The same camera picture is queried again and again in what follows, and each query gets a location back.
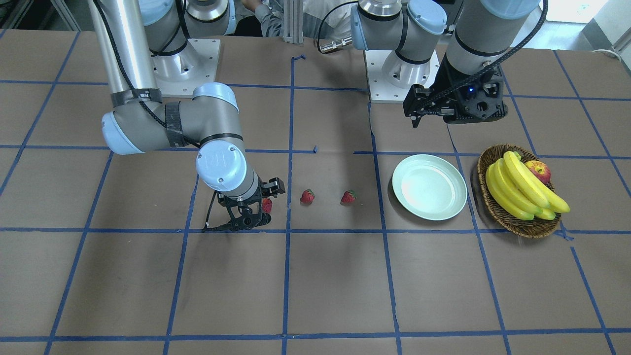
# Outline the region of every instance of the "bunch of bananas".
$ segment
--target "bunch of bananas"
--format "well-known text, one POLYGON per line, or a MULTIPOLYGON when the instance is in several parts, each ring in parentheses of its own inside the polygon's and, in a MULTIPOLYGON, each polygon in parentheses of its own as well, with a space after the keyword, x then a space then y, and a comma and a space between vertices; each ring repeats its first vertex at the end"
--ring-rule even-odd
POLYGON ((506 152, 487 169, 488 190, 506 212, 521 220, 536 217, 553 220, 556 213, 570 211, 567 203, 552 192, 521 162, 517 152, 506 152))

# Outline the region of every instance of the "apple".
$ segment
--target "apple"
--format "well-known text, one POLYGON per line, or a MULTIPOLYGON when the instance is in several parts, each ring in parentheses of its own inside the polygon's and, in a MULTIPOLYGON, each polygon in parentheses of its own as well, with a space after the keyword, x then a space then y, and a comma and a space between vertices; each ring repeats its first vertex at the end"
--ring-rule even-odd
POLYGON ((544 184, 550 182, 550 168, 538 160, 530 160, 526 162, 526 167, 544 184))

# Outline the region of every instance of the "white plate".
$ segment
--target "white plate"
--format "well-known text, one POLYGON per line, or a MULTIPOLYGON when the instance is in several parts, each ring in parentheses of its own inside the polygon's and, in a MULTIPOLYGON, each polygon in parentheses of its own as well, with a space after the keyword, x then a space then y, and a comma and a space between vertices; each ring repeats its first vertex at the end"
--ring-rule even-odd
POLYGON ((429 220, 457 215, 467 201, 467 185, 448 161, 434 155, 412 155, 397 165, 392 188, 403 207, 429 220))

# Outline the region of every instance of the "wicker basket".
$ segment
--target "wicker basket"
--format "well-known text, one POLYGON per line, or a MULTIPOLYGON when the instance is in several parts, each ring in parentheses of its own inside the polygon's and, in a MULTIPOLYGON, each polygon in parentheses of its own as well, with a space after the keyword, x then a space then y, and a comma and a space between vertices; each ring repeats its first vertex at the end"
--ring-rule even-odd
MULTIPOLYGON (((491 213, 493 219, 495 219, 502 227, 508 229, 510 232, 517 234, 518 236, 526 238, 543 238, 556 231, 561 221, 561 215, 556 214, 557 217, 554 220, 544 220, 535 217, 533 220, 521 220, 513 217, 506 212, 491 196, 491 193, 487 188, 487 181, 485 175, 487 169, 497 159, 501 158, 505 152, 509 150, 516 150, 523 156, 522 161, 527 162, 529 160, 539 160, 534 154, 522 147, 511 144, 498 144, 487 148, 478 159, 478 178, 480 179, 480 188, 482 191, 482 198, 484 204, 487 206, 488 211, 491 213)), ((552 191, 554 191, 554 185, 552 182, 546 184, 552 191)))

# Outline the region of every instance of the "strawberry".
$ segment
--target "strawberry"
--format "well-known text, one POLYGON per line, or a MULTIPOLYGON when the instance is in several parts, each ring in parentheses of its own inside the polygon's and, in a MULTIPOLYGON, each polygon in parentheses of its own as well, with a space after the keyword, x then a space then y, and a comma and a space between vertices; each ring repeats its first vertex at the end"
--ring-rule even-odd
POLYGON ((272 200, 270 200, 267 197, 263 198, 262 208, 263 208, 263 212, 265 212, 267 214, 271 213, 272 212, 272 200))
POLYGON ((315 197, 316 196, 314 195, 314 192, 309 190, 309 189, 307 189, 307 190, 303 191, 302 197, 300 198, 300 202, 304 203, 306 205, 310 205, 314 201, 315 197))
POLYGON ((342 200, 340 201, 340 203, 342 203, 343 205, 353 203, 356 197, 357 196, 355 195, 355 192, 353 190, 347 190, 346 192, 344 192, 344 196, 342 196, 342 200))

